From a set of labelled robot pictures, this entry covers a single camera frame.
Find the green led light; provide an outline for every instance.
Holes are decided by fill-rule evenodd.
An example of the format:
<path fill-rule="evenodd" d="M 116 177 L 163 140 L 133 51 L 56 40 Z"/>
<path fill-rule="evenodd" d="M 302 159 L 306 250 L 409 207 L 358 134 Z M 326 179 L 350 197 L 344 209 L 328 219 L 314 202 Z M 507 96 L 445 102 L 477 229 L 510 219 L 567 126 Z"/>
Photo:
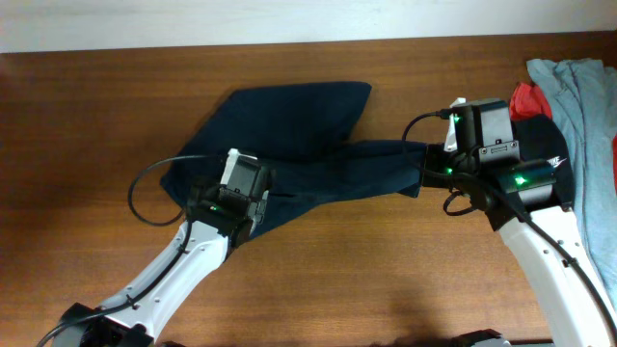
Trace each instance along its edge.
<path fill-rule="evenodd" d="M 522 185 L 523 183 L 527 182 L 526 179 L 524 179 L 524 178 L 522 178 L 520 176 L 514 177 L 514 180 L 517 181 L 518 185 Z"/>

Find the white wall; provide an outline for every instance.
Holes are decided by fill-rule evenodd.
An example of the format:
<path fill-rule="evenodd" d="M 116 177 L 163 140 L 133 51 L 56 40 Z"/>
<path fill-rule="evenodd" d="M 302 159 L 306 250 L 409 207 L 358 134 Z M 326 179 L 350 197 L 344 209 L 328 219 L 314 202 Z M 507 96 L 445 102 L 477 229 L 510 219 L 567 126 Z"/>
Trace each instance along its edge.
<path fill-rule="evenodd" d="M 615 30 L 617 0 L 0 0 L 0 52 Z"/>

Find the wire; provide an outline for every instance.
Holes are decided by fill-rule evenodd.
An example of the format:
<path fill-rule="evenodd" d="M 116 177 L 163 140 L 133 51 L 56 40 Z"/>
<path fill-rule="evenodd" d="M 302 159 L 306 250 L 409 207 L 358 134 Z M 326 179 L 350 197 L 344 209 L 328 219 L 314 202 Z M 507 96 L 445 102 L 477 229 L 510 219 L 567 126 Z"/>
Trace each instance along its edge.
<path fill-rule="evenodd" d="M 142 222 L 144 222 L 144 223 L 146 223 L 147 225 L 150 225 L 150 226 L 165 227 L 165 226 L 168 226 L 170 224 L 175 223 L 177 220 L 179 220 L 182 217 L 182 215 L 184 214 L 184 210 L 180 210 L 180 213 L 178 213 L 177 216 L 173 217 L 168 222 L 163 222 L 163 223 L 157 223 L 157 222 L 149 221 L 146 218 L 144 218 L 141 214 L 139 214 L 139 212 L 137 212 L 137 210 L 135 209 L 135 206 L 133 205 L 133 191 L 135 190 L 135 186 L 137 185 L 139 180 L 142 179 L 146 174 L 148 174 L 153 169 L 156 169 L 156 168 L 160 167 L 163 164 L 167 164 L 167 163 L 174 162 L 174 161 L 180 161 L 180 160 L 209 159 L 209 158 L 216 158 L 216 157 L 221 158 L 222 156 L 221 155 L 213 155 L 213 154 L 212 155 L 206 155 L 206 154 L 181 155 L 181 156 L 176 156 L 176 157 L 171 157 L 171 158 L 159 160 L 156 163 L 148 166 L 147 168 L 142 170 L 139 174 L 137 174 L 135 179 L 133 179 L 133 181 L 131 182 L 130 186 L 128 187 L 128 197 L 127 197 L 128 208 L 130 208 L 131 212 L 133 213 L 133 215 L 135 217 L 137 217 L 138 220 L 140 220 L 140 221 L 142 221 Z M 165 276 L 167 276 L 167 274 L 172 270 L 172 268 L 178 262 L 180 257 L 184 254 L 184 251 L 186 250 L 186 246 L 188 245 L 189 239 L 191 237 L 191 231 L 193 229 L 193 222 L 192 222 L 192 220 L 189 217 L 190 216 L 187 216 L 188 227 L 186 229 L 186 236 L 184 237 L 184 240 L 182 241 L 182 244 L 178 248 L 178 251 L 175 254 L 174 258 L 165 267 L 165 269 L 163 269 L 163 271 L 156 277 L 156 279 L 154 279 L 146 288 L 144 288 L 144 290 L 142 290 L 142 292 L 140 292 L 134 298 L 131 298 L 131 297 L 127 296 L 126 302 L 124 304 L 121 304 L 121 305 L 117 306 L 117 307 L 111 307 L 111 308 L 102 309 L 102 310 L 99 310 L 97 312 L 94 312 L 94 313 L 88 314 L 86 316 L 83 316 L 81 318 L 77 318 L 77 319 L 74 319 L 74 320 L 71 320 L 71 321 L 59 324 L 54 329 L 52 329 L 49 333 L 47 333 L 39 341 L 39 343 L 37 344 L 37 347 L 43 347 L 49 340 L 51 340 L 57 334 L 61 333 L 66 328 L 69 328 L 69 327 L 72 327 L 72 326 L 75 326 L 75 325 L 78 325 L 78 324 L 82 324 L 82 323 L 88 322 L 90 320 L 103 317 L 103 316 L 108 315 L 108 314 L 113 314 L 113 313 L 116 313 L 116 312 L 120 312 L 120 311 L 122 311 L 124 309 L 127 309 L 129 307 L 134 307 L 134 305 L 137 302 L 142 300 L 162 279 L 165 278 Z"/>
<path fill-rule="evenodd" d="M 453 156 L 447 159 L 447 161 L 445 162 L 445 165 L 448 168 L 457 169 L 459 165 L 463 164 L 463 161 L 467 159 L 467 156 L 468 156 L 467 152 L 463 152 L 463 151 L 457 152 L 456 154 L 454 154 Z"/>
<path fill-rule="evenodd" d="M 452 194 L 450 194 L 449 197 L 447 197 L 447 199 L 443 202 L 443 212 L 445 212 L 446 215 L 450 216 L 450 217 L 458 217 L 458 216 L 463 216 L 466 215 L 468 213 L 471 213 L 473 211 L 475 211 L 477 208 L 470 206 L 468 208 L 464 208 L 462 210 L 459 211 L 450 211 L 447 209 L 447 207 L 457 198 L 457 197 L 461 197 L 463 196 L 463 192 L 461 191 L 456 191 L 453 192 Z"/>
<path fill-rule="evenodd" d="M 173 223 L 178 221 L 180 218 L 182 218 L 182 215 L 184 214 L 183 209 L 180 210 L 177 216 L 173 217 L 167 222 L 153 222 L 153 221 L 146 219 L 139 212 L 137 212 L 137 210 L 135 209 L 135 206 L 133 205 L 133 191 L 135 190 L 135 186 L 140 181 L 140 179 L 142 179 L 150 171 L 160 167 L 163 164 L 167 164 L 167 163 L 174 162 L 174 161 L 180 161 L 180 160 L 196 160 L 196 159 L 210 159 L 210 158 L 222 158 L 222 156 L 215 155 L 215 154 L 180 155 L 180 156 L 175 156 L 175 157 L 159 160 L 156 163 L 143 169 L 140 173 L 137 174 L 135 179 L 133 179 L 133 181 L 131 182 L 131 185 L 128 187 L 128 197 L 127 197 L 128 208 L 130 208 L 131 212 L 133 213 L 133 216 L 135 216 L 141 222 L 144 222 L 147 225 L 153 226 L 153 227 L 166 227 L 166 226 L 172 225 Z"/>
<path fill-rule="evenodd" d="M 517 216 L 520 220 L 527 223 L 540 237 L 542 237 L 545 241 L 547 241 L 565 259 L 566 263 L 569 266 L 572 266 L 575 273 L 577 273 L 577 276 L 583 282 L 585 287 L 587 287 L 587 290 L 589 290 L 589 293 L 591 294 L 594 302 L 596 302 L 596 305 L 600 309 L 600 312 L 604 318 L 604 322 L 606 323 L 606 325 L 608 326 L 608 329 L 610 330 L 610 334 L 612 336 L 613 341 L 617 341 L 617 325 L 615 324 L 615 321 L 613 320 L 610 314 L 610 309 L 606 305 L 606 302 L 603 300 L 602 296 L 600 295 L 600 292 L 598 292 L 598 289 L 596 288 L 594 283 L 591 281 L 591 279 L 589 279 L 585 271 L 582 270 L 582 268 L 580 267 L 580 264 L 578 264 L 577 259 L 572 257 L 563 247 L 561 247 L 561 245 L 559 245 L 559 243 L 553 240 L 552 237 L 550 237 L 544 230 L 542 230 L 541 227 L 536 225 L 531 219 L 531 217 L 526 212 L 520 211 L 518 208 L 513 206 L 510 203 L 510 201 L 506 198 L 506 196 L 503 195 L 501 192 L 499 192 L 499 190 L 497 190 L 495 187 L 493 187 L 490 184 L 485 183 L 484 181 L 480 180 L 479 178 L 471 174 L 468 174 L 468 173 L 444 174 L 444 173 L 436 173 L 430 170 L 426 170 L 425 168 L 422 168 L 417 162 L 415 162 L 408 155 L 405 143 L 407 142 L 407 134 L 409 133 L 409 130 L 412 128 L 412 126 L 414 126 L 414 124 L 416 124 L 416 122 L 418 122 L 419 120 L 423 120 L 429 117 L 434 117 L 434 116 L 439 116 L 439 115 L 440 114 L 438 112 L 434 112 L 434 113 L 429 113 L 429 114 L 418 116 L 415 119 L 413 119 L 405 128 L 405 131 L 403 132 L 402 141 L 401 141 L 402 147 L 403 147 L 403 153 L 405 154 L 405 157 L 410 161 L 412 166 L 419 169 L 421 172 L 425 174 L 432 175 L 435 178 L 443 178 L 450 183 L 453 183 L 457 179 L 471 181 L 477 186 L 479 186 L 480 188 L 482 188 L 485 191 L 485 193 L 488 193 L 494 196 L 495 198 L 497 198 L 508 209 L 510 209 L 512 213 L 514 213 L 515 216 Z"/>
<path fill-rule="evenodd" d="M 459 153 L 457 153 L 457 154 L 456 154 L 456 155 L 454 155 L 451 159 L 454 159 L 454 158 L 456 158 L 456 157 L 460 156 L 461 154 L 464 154 L 464 155 L 463 155 L 463 156 L 461 156 L 461 157 L 460 157 L 460 158 L 459 158 L 456 162 L 454 162 L 454 161 L 452 160 L 452 161 L 450 162 L 450 164 L 448 164 L 447 166 L 448 166 L 449 168 L 452 168 L 452 169 L 455 169 L 455 170 L 456 170 L 456 169 L 458 169 L 458 168 L 459 168 L 459 166 L 460 166 L 461 164 L 463 164 L 463 161 L 464 161 L 464 160 L 467 160 L 467 167 L 468 167 L 468 169 L 472 168 L 472 165 L 471 165 L 471 160 L 474 158 L 473 154 L 474 154 L 477 150 L 479 150 L 479 149 L 480 149 L 480 145 L 475 145 L 474 147 L 472 147 L 472 148 L 471 148 L 470 150 L 468 150 L 468 151 L 465 151 L 465 152 L 459 152 Z M 473 173 L 474 173 L 474 174 L 477 174 L 479 171 L 480 171 L 480 161 L 479 161 L 479 160 L 477 160 L 477 162 L 476 162 L 476 166 L 474 167 L 474 172 L 473 172 Z"/>
<path fill-rule="evenodd" d="M 436 173 L 434 171 L 428 170 L 426 168 L 421 167 L 410 155 L 409 155 L 409 151 L 407 150 L 407 146 L 405 145 L 407 143 L 407 134 L 409 134 L 409 130 L 412 128 L 412 126 L 414 126 L 414 124 L 416 124 L 419 120 L 424 120 L 427 118 L 431 118 L 431 117 L 439 117 L 440 116 L 440 112 L 431 112 L 431 113 L 427 113 L 424 115 L 420 115 L 417 116 L 416 118 L 414 118 L 412 121 L 410 121 L 409 124 L 407 124 L 407 127 L 405 127 L 405 131 L 403 132 L 403 137 L 401 139 L 402 141 L 402 147 L 403 147 L 403 156 L 405 156 L 405 158 L 407 159 L 407 161 L 410 162 L 410 164 L 412 164 L 413 167 L 415 167 L 416 169 L 418 169 L 421 173 L 429 175 L 429 176 L 433 176 L 435 178 L 441 178 L 441 179 L 445 179 L 445 180 L 451 180 L 452 176 L 450 174 L 445 174 L 445 173 Z"/>

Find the light blue cloth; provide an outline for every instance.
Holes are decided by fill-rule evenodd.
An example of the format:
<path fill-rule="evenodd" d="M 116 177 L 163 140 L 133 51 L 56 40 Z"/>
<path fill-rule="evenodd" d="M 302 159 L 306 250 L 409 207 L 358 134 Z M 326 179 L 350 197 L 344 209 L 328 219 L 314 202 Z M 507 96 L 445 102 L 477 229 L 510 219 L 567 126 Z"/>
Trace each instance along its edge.
<path fill-rule="evenodd" d="M 617 306 L 617 195 L 612 140 L 617 134 L 617 71 L 602 61 L 527 62 L 568 143 L 575 214 L 587 253 Z"/>

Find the cable clip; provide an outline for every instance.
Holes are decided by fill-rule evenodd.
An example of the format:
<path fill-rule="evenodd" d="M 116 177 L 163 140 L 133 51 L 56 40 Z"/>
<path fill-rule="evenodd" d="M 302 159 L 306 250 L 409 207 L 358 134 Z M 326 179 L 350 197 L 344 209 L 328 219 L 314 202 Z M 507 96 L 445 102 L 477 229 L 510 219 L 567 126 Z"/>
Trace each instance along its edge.
<path fill-rule="evenodd" d="M 572 258 L 572 259 L 570 259 L 570 260 L 563 259 L 563 265 L 564 265 L 565 267 L 568 267 L 568 266 L 570 266 L 570 265 L 575 265 L 575 264 L 576 264 L 576 265 L 578 265 L 578 259 L 576 259 L 575 257 L 573 257 L 573 258 Z"/>
<path fill-rule="evenodd" d="M 131 305 L 131 308 L 133 309 L 137 309 L 139 308 L 135 303 L 135 301 L 133 300 L 133 298 L 130 297 L 130 295 L 126 294 L 126 301 Z"/>

